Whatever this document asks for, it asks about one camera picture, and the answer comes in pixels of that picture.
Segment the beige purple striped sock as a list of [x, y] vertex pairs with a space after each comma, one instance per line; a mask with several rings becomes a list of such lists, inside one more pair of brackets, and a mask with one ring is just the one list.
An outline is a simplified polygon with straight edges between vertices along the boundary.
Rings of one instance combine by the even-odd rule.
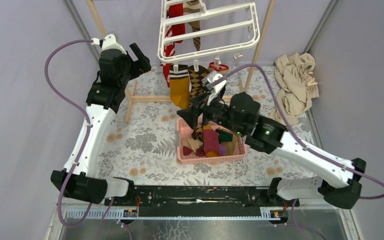
[[183, 154], [185, 156], [191, 155], [192, 153], [194, 153], [198, 157], [206, 156], [204, 152], [204, 147], [203, 147], [204, 143], [201, 142], [200, 140], [188, 137], [188, 138], [183, 138], [181, 142], [182, 142]]

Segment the green sock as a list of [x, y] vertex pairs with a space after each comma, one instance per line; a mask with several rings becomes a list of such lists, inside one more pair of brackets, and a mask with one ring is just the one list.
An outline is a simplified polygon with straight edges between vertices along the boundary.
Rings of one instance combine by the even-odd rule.
[[229, 131], [217, 128], [215, 130], [216, 133], [218, 133], [218, 142], [232, 142], [233, 141], [233, 134]]

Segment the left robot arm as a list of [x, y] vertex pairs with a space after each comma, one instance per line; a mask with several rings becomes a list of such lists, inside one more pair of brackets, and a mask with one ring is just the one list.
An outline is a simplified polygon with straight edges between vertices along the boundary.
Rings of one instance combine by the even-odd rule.
[[87, 94], [86, 108], [74, 107], [84, 115], [78, 139], [72, 154], [61, 170], [54, 170], [50, 180], [60, 191], [58, 200], [64, 197], [99, 204], [114, 198], [124, 206], [132, 204], [135, 192], [131, 180], [119, 177], [96, 178], [98, 151], [104, 135], [124, 100], [130, 80], [151, 70], [150, 60], [136, 43], [130, 44], [137, 60], [128, 52], [110, 47], [103, 49], [98, 61], [99, 71]]

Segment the brown argyle sock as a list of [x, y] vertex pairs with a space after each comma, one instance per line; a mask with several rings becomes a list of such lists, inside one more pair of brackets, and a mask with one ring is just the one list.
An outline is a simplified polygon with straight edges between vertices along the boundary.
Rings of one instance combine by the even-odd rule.
[[210, 136], [212, 130], [210, 125], [200, 125], [192, 132], [191, 136], [194, 140], [204, 142], [206, 137]]

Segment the tan plain sock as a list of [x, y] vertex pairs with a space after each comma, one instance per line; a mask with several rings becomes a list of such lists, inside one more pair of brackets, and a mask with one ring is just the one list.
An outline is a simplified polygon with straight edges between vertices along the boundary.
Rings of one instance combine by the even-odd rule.
[[221, 145], [225, 147], [225, 153], [224, 156], [231, 156], [234, 155], [234, 151], [238, 142], [238, 135], [233, 133], [232, 134], [232, 140], [231, 141], [222, 141]]

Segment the purple orange striped sock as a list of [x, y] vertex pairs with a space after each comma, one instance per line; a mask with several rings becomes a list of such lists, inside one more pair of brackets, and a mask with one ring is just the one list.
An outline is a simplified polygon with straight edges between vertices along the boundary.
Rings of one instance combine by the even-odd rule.
[[224, 156], [226, 148], [222, 146], [218, 141], [218, 133], [213, 130], [210, 132], [210, 136], [205, 138], [203, 142], [203, 150], [205, 156], [208, 158]]

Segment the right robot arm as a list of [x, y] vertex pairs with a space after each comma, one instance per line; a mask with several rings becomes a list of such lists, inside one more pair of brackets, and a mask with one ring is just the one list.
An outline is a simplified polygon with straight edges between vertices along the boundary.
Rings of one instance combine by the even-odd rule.
[[288, 159], [314, 173], [301, 179], [272, 179], [267, 201], [273, 206], [295, 199], [323, 199], [334, 207], [352, 209], [361, 198], [360, 173], [366, 162], [332, 155], [300, 138], [273, 119], [260, 115], [260, 103], [245, 92], [235, 94], [229, 104], [210, 99], [205, 93], [192, 99], [192, 106], [177, 111], [190, 128], [214, 122], [241, 137], [261, 153]]

